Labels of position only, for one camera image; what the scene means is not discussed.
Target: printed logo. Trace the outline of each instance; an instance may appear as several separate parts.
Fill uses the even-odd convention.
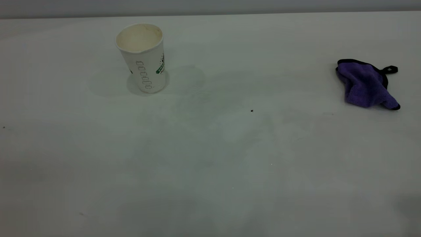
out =
[[[165,71],[164,54],[162,54],[160,63],[161,63],[161,66],[156,71],[157,74],[162,74]]]

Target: paper cup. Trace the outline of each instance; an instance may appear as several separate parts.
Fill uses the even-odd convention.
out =
[[[141,91],[155,93],[165,87],[164,35],[159,27],[127,26],[116,36],[115,44]]]

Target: microfiber towel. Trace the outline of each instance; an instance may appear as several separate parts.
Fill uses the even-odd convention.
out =
[[[400,105],[387,91],[386,74],[397,73],[397,67],[389,66],[382,70],[373,65],[354,59],[341,59],[336,68],[339,79],[345,83],[345,100],[361,107],[382,104],[391,110]]]

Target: white table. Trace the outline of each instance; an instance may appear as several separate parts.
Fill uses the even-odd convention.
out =
[[[165,34],[157,94],[138,90],[114,46],[136,22]],[[421,234],[420,22],[1,20],[0,236]],[[343,58],[398,66],[402,109],[345,103]]]

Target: white wall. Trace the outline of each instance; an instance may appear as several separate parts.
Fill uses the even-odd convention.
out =
[[[1,0],[1,18],[421,10],[419,0]]]

